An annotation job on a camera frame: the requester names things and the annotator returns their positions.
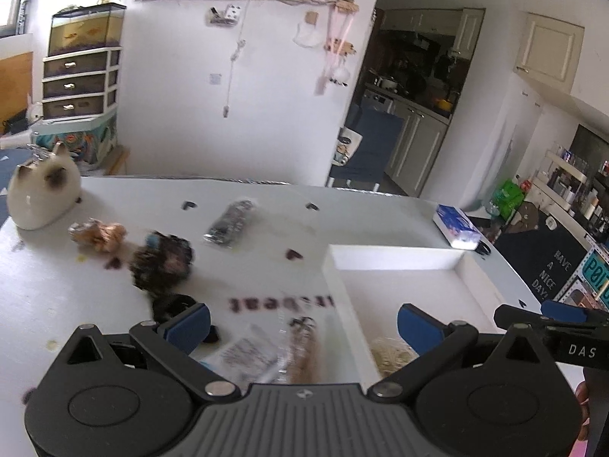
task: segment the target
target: white tray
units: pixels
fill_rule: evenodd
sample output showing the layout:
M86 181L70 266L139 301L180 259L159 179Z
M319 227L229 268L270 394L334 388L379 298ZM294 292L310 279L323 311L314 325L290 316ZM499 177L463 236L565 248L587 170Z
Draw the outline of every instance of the white tray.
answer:
M368 345L399 339L397 314L412 303L443 323L465 320L480 332L505 303L471 251L413 247L330 246L324 276L334 298L362 388L379 381Z

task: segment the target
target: blue gripper pad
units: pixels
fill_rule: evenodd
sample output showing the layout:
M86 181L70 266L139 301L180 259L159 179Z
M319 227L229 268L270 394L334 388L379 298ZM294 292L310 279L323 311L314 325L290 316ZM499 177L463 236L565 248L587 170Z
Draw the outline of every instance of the blue gripper pad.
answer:
M556 321L568 323L585 323L588 320L588 313L584 308L561 304L553 300L547 300L541 304L541 314Z
M398 332L419 356L442 343L446 325L412 304L398 311Z
M190 354L209 334L211 315L205 304L195 304L160 325L156 332L174 347Z

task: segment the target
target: dishwasher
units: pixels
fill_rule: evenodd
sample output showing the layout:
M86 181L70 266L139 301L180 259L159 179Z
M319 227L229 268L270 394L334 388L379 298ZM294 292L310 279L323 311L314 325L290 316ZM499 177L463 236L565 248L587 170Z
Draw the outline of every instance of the dishwasher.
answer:
M393 114L395 111L395 100L384 94L367 89L363 93L361 107L372 108L376 111L384 111L385 113Z

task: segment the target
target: shelf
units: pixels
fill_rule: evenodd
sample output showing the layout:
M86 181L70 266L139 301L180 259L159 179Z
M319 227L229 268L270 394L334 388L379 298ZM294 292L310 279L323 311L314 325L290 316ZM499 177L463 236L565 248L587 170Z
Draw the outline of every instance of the shelf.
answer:
M565 201L564 199L562 199L561 196L559 196L556 192L554 192L552 189L550 189L550 187L548 187L547 184L545 184L543 182L543 180L541 180L538 177L535 177L533 179L533 183L537 187L539 187L541 192L546 194L550 199L552 199L552 201L554 201L556 204L558 204L558 206L560 206L562 209L564 209L565 211L569 211L571 209L571 204L568 203L567 201Z
M563 160L562 158L556 156L554 153L552 153L550 150L548 150L546 152L546 157L550 158L550 160L552 160L553 163L556 163L558 166L560 166L565 172L570 173L573 177L577 178L582 184L585 184L586 181L588 180L588 178L582 173L580 172L577 168L575 168L573 165L569 165L569 163L567 163L565 160Z

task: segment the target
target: window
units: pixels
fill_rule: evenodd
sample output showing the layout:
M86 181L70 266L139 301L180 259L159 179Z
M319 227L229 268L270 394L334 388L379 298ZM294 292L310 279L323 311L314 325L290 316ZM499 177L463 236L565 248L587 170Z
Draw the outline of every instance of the window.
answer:
M0 38L17 34L21 0L0 0Z

